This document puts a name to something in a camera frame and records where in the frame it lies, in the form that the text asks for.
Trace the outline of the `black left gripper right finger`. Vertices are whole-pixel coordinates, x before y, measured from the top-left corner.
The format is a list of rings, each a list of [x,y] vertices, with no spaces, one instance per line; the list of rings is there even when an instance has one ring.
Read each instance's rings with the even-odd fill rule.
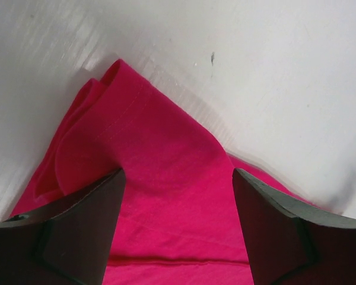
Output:
[[[356,219],[291,197],[242,169],[233,190],[255,284],[356,284]]]

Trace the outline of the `magenta pink t shirt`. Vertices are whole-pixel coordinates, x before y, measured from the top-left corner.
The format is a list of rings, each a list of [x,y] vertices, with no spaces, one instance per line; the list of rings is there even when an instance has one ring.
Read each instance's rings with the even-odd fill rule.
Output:
[[[104,284],[252,284],[235,168],[280,191],[126,62],[79,91],[13,214],[121,168],[126,189]]]

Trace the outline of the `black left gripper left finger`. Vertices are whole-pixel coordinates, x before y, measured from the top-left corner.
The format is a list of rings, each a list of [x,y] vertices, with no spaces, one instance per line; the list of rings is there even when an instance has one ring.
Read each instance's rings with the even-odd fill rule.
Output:
[[[101,284],[125,182],[118,170],[0,221],[0,284]]]

